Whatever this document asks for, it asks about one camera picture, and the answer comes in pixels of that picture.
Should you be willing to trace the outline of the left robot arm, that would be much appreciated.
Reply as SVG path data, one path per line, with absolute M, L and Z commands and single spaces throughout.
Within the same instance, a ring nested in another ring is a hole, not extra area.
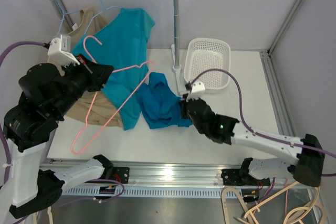
M 9 212 L 16 219 L 54 204 L 73 187 L 98 179 L 112 179 L 113 164 L 103 155 L 63 172 L 41 170 L 40 161 L 52 131 L 88 91 L 107 83 L 113 66 L 101 65 L 78 55 L 76 63 L 59 71 L 51 63 L 31 67 L 20 78 L 18 105 L 4 117 L 4 135 L 11 145 L 14 193 Z

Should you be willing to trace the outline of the dark blue t shirt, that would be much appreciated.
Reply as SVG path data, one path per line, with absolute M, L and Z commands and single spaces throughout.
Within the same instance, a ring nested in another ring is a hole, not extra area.
M 181 117 L 180 97 L 171 91 L 164 74 L 150 73 L 149 82 L 142 84 L 136 94 L 141 112 L 150 129 L 192 125 L 191 120 Z

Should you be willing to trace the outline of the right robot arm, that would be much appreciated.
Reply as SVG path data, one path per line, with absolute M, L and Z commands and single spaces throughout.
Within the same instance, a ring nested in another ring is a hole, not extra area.
M 288 177 L 303 185 L 321 184 L 325 154 L 317 137 L 290 137 L 252 132 L 242 121 L 216 114 L 202 99 L 182 99 L 181 116 L 190 119 L 199 134 L 218 144 L 240 145 L 272 155 L 271 159 L 246 158 L 239 171 L 244 184 L 269 177 Z

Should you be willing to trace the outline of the teal t shirt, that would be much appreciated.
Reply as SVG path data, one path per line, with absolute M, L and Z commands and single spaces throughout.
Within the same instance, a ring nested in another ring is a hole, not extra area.
M 122 8 L 117 17 L 94 38 L 82 37 L 72 50 L 99 64 L 112 65 L 112 73 L 102 93 L 119 110 L 124 130 L 135 127 L 140 106 L 133 90 L 148 72 L 146 47 L 155 25 L 150 15 L 141 8 Z

